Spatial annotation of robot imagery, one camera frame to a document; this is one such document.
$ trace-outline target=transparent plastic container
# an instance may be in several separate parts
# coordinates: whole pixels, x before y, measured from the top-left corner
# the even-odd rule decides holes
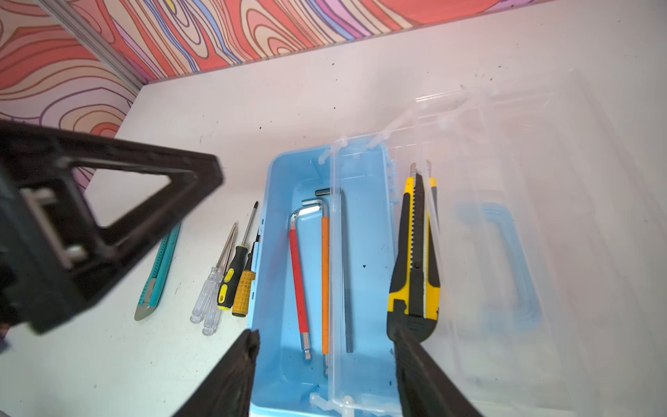
[[[441,292],[422,346],[478,410],[665,415],[666,218],[576,74],[424,97],[333,144],[329,407],[401,414],[388,290],[427,161]]]

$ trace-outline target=colorful patterned wall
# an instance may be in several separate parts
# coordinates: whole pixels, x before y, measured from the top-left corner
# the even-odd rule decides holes
[[[532,0],[73,0],[146,79],[227,67]]]
[[[135,95],[31,0],[0,0],[0,117],[113,137]],[[92,172],[75,173],[85,187]]]

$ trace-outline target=yellow utility knife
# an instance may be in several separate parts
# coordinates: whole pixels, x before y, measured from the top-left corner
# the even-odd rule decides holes
[[[430,177],[430,162],[427,163],[430,189],[437,201],[436,179]],[[398,326],[402,325],[423,342],[438,324],[440,277],[424,197],[424,179],[413,163],[403,195],[398,256],[389,289],[387,335],[391,340],[394,340]]]

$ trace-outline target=teal utility knife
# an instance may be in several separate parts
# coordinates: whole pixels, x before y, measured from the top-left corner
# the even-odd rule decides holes
[[[162,289],[165,287],[167,275],[169,274],[169,267],[171,266],[171,259],[173,257],[174,249],[176,248],[176,240],[178,233],[181,231],[181,224],[178,223],[169,233],[162,239],[160,249],[157,251],[157,257],[151,270],[151,275],[148,276],[146,285],[143,286],[137,311],[134,313],[134,320],[141,320],[148,317],[157,303],[160,301]]]

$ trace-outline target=white table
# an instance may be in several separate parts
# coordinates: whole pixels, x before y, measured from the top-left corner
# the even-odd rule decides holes
[[[12,349],[0,355],[0,410],[171,415],[245,328],[225,314],[206,338],[188,317],[232,223],[242,234],[253,202],[262,202],[269,162],[378,131],[421,95],[581,69],[667,208],[667,3],[639,3],[557,0],[144,87],[118,137],[213,153],[225,185],[185,219],[150,317],[133,319],[155,250],[66,325],[40,337],[26,326],[11,329]],[[108,222],[150,189],[101,172],[86,194]]]

